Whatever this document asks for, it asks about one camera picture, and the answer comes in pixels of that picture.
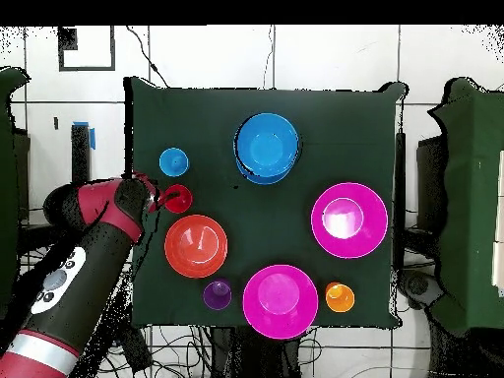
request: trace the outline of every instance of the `cup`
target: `cup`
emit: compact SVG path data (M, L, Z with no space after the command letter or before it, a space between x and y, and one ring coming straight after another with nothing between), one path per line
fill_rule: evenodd
M231 302L231 286L226 279L216 279L203 291L203 301L213 310L223 310Z
M172 213L181 214L187 211L193 203L191 191L182 184L173 184L164 192L164 206Z
M326 287L326 303L337 313L348 312L355 303L355 295L347 285L333 282Z
M178 148L168 148L159 157L159 168L168 177L178 177L189 169L189 158Z

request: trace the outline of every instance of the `orange bowl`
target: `orange bowl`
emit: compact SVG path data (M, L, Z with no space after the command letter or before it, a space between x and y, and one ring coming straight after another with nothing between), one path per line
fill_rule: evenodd
M164 254L178 274L202 279L223 264L227 255L227 237L215 220L201 215L187 216L168 230Z
M326 302L331 310L337 313L348 312L355 303L351 288L341 283L329 283L326 287Z

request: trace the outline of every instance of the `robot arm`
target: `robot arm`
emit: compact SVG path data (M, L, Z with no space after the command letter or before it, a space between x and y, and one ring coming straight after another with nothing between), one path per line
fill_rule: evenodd
M143 210L157 209L159 194L141 175L51 193L44 204L48 220L84 234L43 279L28 319L0 358L0 378L68 377L143 234Z

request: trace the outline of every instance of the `small purple cup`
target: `small purple cup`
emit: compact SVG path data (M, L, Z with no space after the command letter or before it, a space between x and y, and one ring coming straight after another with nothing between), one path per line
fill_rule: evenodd
M203 301L213 310L223 310L231 302L231 286L226 279L216 279L203 291Z

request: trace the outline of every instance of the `table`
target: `table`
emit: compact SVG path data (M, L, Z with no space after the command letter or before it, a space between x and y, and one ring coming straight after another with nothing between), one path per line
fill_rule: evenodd
M333 184L363 183L375 190L392 213L396 101L401 83L379 92L260 91L248 89L159 89L137 78L125 79L127 170L146 173L165 189L187 186L194 203L182 216L200 214L221 224L228 254L211 277L191 280L175 273L163 252L167 230L180 215L162 210L146 253L155 216L146 217L146 238L134 249L135 325L243 326L241 297L260 269L277 263L303 270L319 293L315 325L397 327L389 312L391 228L366 257L343 260L316 242L310 214L318 196ZM273 112L287 118L302 142L298 162L281 182L259 186L238 172L232 142L241 123L253 114ZM166 148L182 149L190 169L176 179L159 169ZM144 258L138 269L138 261ZM210 279L230 280L233 298L222 311L208 309L202 292ZM349 285L355 305L332 312L324 289L334 280Z

